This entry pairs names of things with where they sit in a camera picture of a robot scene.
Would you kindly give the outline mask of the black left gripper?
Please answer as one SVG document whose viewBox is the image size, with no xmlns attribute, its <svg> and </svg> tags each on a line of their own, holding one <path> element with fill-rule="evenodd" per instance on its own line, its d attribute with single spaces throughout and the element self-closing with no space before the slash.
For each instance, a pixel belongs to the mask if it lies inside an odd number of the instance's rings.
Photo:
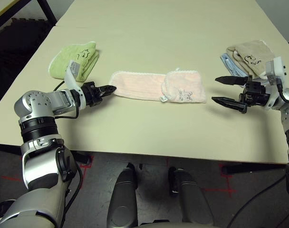
<svg viewBox="0 0 289 228">
<path fill-rule="evenodd" d="M 102 103 L 102 97 L 111 95 L 116 90 L 116 86 L 96 87 L 94 82 L 86 82 L 81 86 L 81 89 L 86 99 L 86 105 L 93 107 Z"/>
</svg>

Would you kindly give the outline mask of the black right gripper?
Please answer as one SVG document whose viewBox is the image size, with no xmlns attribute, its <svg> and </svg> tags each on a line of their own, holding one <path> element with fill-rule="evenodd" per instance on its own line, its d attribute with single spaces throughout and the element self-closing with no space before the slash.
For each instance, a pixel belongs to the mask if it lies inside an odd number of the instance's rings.
<svg viewBox="0 0 289 228">
<path fill-rule="evenodd" d="M 270 97 L 270 94 L 266 93 L 265 86 L 261 82 L 253 81 L 252 76 L 221 76 L 215 78 L 215 81 L 225 85 L 244 85 L 243 93 L 239 95 L 239 102 L 227 97 L 212 97 L 216 103 L 243 114 L 247 112 L 247 106 L 265 106 Z"/>
</svg>

